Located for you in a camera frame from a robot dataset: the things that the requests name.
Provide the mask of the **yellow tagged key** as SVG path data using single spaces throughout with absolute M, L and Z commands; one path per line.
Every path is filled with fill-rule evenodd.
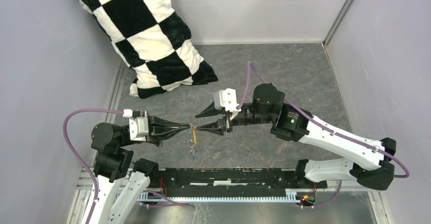
M 195 127 L 192 127 L 192 142 L 195 145 L 197 144 L 197 131 Z

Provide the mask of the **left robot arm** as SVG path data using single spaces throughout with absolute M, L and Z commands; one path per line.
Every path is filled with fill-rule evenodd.
M 93 169 L 87 168 L 93 181 L 83 223 L 124 223 L 143 193 L 167 199 L 167 185 L 155 162 L 132 161 L 133 151 L 126 146 L 148 143 L 157 147 L 181 131 L 188 123 L 171 122 L 146 112 L 125 109 L 128 124 L 97 124 L 91 132 L 91 148 L 97 152 Z

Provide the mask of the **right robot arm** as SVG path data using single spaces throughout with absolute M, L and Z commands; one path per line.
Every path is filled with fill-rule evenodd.
M 334 127 L 308 111 L 287 104 L 285 94 L 270 83 L 258 85 L 250 103 L 239 105 L 234 89 L 214 94 L 213 102 L 198 114 L 199 118 L 219 115 L 216 122 L 198 130 L 218 135 L 234 126 L 270 123 L 270 133 L 284 141 L 313 145 L 338 155 L 337 159 L 300 160 L 293 174 L 299 187 L 327 180 L 354 180 L 373 190 L 386 190 L 394 180 L 391 157 L 396 141 L 371 140 Z

